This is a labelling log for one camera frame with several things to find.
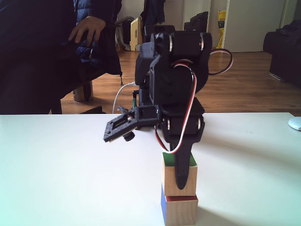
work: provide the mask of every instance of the white mouse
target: white mouse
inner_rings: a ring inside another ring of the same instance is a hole
[[[294,118],[292,118],[290,121],[288,121],[288,124],[292,128],[301,131],[301,117],[294,117]]]

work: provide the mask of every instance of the sleeve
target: sleeve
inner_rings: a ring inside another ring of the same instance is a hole
[[[114,23],[113,14],[116,0],[90,0],[89,16],[94,16],[106,22]]]

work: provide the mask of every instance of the wooden block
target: wooden block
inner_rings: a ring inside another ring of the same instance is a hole
[[[195,196],[197,188],[198,166],[193,156],[190,157],[190,168],[187,184],[180,190],[175,181],[174,155],[162,155],[162,184],[165,196]]]
[[[197,196],[164,196],[162,187],[161,207],[166,226],[196,224],[198,211]]]

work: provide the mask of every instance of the black sofa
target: black sofa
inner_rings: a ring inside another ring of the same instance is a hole
[[[301,88],[301,20],[267,33],[263,51],[273,55],[270,75]]]

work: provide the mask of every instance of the robotic arm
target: robotic arm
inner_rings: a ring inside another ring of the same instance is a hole
[[[186,186],[191,147],[201,140],[205,127],[205,110],[194,95],[207,82],[211,48],[209,33],[152,34],[151,42],[140,46],[136,61],[139,107],[119,107],[122,115],[108,122],[104,134],[105,142],[121,136],[130,141],[135,137],[133,130],[155,126],[162,150],[174,154],[179,189]],[[162,129],[170,150],[161,142],[157,128]]]

